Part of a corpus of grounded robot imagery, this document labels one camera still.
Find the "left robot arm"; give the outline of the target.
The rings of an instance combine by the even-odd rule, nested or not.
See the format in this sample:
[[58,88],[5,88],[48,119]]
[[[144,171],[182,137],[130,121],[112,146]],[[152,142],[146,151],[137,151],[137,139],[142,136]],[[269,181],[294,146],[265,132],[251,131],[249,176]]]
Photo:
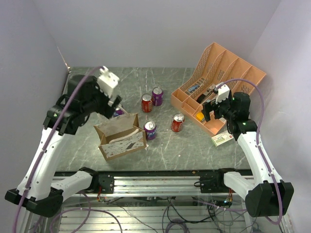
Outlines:
[[121,102],[121,97],[117,96],[109,104],[120,81],[119,77],[109,72],[99,77],[89,76],[69,106],[66,106],[82,78],[82,75],[73,76],[68,82],[66,93],[47,111],[41,142],[31,166],[18,187],[5,194],[7,201],[20,204],[40,216],[54,216],[63,201],[73,194],[80,191],[93,193],[100,185],[98,172],[87,167],[59,182],[53,182],[62,150],[78,128],[85,125],[93,112],[111,118]]

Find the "purple Fanta can front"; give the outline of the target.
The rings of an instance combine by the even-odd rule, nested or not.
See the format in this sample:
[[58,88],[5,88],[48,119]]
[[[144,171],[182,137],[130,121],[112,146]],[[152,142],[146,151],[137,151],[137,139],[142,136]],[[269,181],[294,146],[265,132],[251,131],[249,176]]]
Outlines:
[[146,139],[153,140],[156,137],[156,124],[154,121],[149,120],[144,124],[144,131],[146,132]]

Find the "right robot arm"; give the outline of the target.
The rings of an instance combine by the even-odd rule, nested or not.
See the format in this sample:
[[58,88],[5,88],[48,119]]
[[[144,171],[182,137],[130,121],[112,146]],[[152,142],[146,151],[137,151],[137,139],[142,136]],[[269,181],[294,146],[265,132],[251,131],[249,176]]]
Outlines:
[[227,129],[242,148],[250,165],[253,182],[248,181],[233,168],[220,169],[214,180],[220,192],[232,189],[244,201],[252,217],[282,217],[286,214],[294,187],[285,182],[273,167],[262,145],[257,124],[249,118],[250,97],[243,92],[228,93],[224,100],[208,100],[202,113],[210,121],[210,112],[216,119],[224,118]]

